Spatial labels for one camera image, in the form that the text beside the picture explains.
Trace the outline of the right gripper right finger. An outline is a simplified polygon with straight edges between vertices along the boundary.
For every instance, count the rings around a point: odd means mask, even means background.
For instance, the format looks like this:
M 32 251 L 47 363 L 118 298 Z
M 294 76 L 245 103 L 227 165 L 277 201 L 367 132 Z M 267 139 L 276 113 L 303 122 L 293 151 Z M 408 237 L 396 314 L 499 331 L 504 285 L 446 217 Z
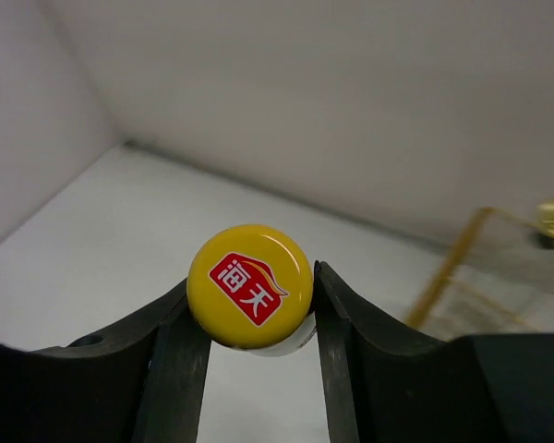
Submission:
M 333 442 L 554 442 L 554 333 L 440 341 L 325 262 L 313 306 Z

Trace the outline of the green label sauce bottle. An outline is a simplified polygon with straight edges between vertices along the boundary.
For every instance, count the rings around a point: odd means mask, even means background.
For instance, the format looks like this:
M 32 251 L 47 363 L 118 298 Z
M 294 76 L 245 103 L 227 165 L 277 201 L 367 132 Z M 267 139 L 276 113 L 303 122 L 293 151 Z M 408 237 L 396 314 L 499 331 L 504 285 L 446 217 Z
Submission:
M 227 348 L 276 357 L 303 348 L 316 333 L 314 274 L 300 246 L 262 224 L 215 234 L 187 274 L 193 318 Z

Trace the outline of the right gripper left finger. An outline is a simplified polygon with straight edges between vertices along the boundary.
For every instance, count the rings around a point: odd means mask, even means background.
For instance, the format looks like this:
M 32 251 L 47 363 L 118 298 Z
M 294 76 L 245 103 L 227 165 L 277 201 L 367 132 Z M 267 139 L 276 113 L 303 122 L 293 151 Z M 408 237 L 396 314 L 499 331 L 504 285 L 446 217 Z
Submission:
M 184 282 L 68 346 L 0 344 L 0 442 L 194 442 L 210 347 Z

